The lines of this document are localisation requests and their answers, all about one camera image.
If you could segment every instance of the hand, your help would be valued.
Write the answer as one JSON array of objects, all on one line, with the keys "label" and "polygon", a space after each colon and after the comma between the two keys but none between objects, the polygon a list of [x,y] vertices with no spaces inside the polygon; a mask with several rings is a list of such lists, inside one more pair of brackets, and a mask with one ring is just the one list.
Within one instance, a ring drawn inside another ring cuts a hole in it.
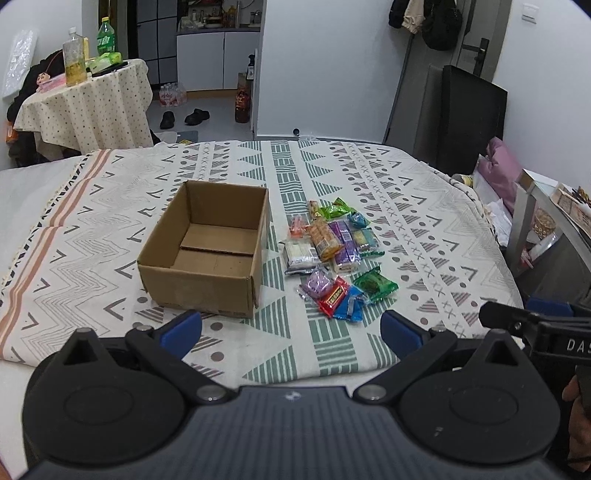
[{"label": "hand", "polygon": [[[576,375],[562,392],[564,401],[573,401],[569,420],[569,459],[591,456],[591,421],[585,416]],[[571,468],[586,472],[591,462],[571,463]]]}]

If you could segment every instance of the door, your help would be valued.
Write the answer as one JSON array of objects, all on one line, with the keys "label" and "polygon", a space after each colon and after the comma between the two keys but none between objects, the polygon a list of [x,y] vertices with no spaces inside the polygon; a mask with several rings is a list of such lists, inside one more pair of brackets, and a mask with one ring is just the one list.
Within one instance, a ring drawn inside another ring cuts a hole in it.
[{"label": "door", "polygon": [[511,0],[457,0],[462,12],[462,34],[456,48],[437,51],[427,47],[421,34],[410,38],[405,67],[398,84],[384,144],[415,154],[429,66],[448,64],[492,81],[501,54]]},{"label": "door", "polygon": [[176,81],[177,0],[136,3],[138,57],[150,68],[150,84]]},{"label": "door", "polygon": [[238,88],[238,74],[248,70],[249,55],[259,44],[259,32],[227,32],[223,54],[223,87]]},{"label": "door", "polygon": [[178,81],[188,92],[223,89],[224,33],[177,37]]}]

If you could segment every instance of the pink item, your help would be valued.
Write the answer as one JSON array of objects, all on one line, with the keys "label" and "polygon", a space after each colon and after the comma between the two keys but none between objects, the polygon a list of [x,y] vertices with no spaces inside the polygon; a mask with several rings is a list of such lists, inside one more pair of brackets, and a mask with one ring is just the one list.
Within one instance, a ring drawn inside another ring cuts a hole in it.
[{"label": "pink item", "polygon": [[515,195],[523,167],[509,151],[505,143],[494,137],[486,148],[487,158],[478,162],[478,172],[484,177],[496,194],[503,199],[507,210],[513,215]]},{"label": "pink item", "polygon": [[44,93],[49,92],[49,90],[53,90],[54,88],[61,87],[62,85],[66,84],[66,74],[62,73],[56,77],[52,77],[46,82],[40,83],[39,88],[37,89],[38,92]]}]

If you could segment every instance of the polka dot tablecloth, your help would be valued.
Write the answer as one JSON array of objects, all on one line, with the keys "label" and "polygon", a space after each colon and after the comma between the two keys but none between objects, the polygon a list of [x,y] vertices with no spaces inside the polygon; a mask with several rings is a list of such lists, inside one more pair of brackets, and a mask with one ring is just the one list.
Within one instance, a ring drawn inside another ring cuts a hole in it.
[{"label": "polka dot tablecloth", "polygon": [[152,147],[146,110],[152,101],[143,60],[73,87],[35,93],[14,128],[39,132],[44,142],[79,150]]}]

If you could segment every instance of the blue gripper pad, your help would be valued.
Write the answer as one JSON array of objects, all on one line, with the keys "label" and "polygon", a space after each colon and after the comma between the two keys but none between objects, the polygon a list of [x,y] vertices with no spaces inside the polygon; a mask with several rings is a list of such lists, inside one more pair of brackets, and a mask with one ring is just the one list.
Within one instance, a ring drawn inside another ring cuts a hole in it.
[{"label": "blue gripper pad", "polygon": [[530,297],[525,305],[530,312],[541,313],[551,317],[573,317],[573,309],[566,302],[535,299]]},{"label": "blue gripper pad", "polygon": [[399,359],[424,345],[428,333],[393,310],[386,310],[380,322],[382,340]]},{"label": "blue gripper pad", "polygon": [[203,323],[201,314],[195,311],[185,312],[170,322],[160,337],[160,346],[178,359],[183,358],[199,341]]}]

